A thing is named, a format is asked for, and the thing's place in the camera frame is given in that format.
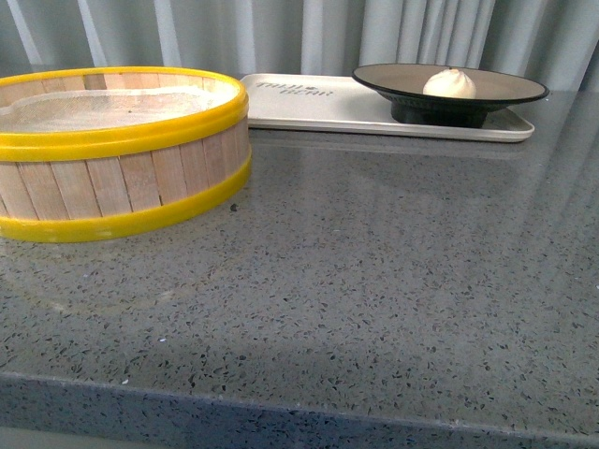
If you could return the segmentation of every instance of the bamboo steamer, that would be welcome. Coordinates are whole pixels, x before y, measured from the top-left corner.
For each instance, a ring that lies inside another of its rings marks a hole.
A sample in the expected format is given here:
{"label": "bamboo steamer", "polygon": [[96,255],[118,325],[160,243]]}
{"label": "bamboo steamer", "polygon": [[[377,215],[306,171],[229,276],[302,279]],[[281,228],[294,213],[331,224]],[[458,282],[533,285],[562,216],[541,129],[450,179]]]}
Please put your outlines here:
{"label": "bamboo steamer", "polygon": [[0,236],[41,242],[114,239],[209,210],[250,174],[248,97],[225,75],[104,67],[0,80],[0,108],[36,95],[197,86],[226,101],[151,123],[57,132],[0,131]]}

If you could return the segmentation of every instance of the black plate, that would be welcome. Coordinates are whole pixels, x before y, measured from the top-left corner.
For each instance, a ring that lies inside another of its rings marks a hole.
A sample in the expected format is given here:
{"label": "black plate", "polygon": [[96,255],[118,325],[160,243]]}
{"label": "black plate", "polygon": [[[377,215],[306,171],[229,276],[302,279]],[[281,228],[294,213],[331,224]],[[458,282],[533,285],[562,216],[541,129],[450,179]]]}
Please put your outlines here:
{"label": "black plate", "polygon": [[377,64],[354,70],[352,78],[391,101],[391,116],[398,122],[480,128],[489,112],[546,97],[543,84],[514,75],[455,67],[476,86],[476,98],[424,95],[429,78],[447,65]]}

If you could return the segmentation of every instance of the gray curtain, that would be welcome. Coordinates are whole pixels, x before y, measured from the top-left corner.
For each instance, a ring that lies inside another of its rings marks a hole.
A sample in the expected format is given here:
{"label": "gray curtain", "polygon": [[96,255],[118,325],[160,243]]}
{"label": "gray curtain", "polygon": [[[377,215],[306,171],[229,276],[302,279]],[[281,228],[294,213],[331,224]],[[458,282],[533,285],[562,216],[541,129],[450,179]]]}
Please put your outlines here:
{"label": "gray curtain", "polygon": [[421,63],[599,92],[596,0],[0,0],[0,65],[347,76]]}

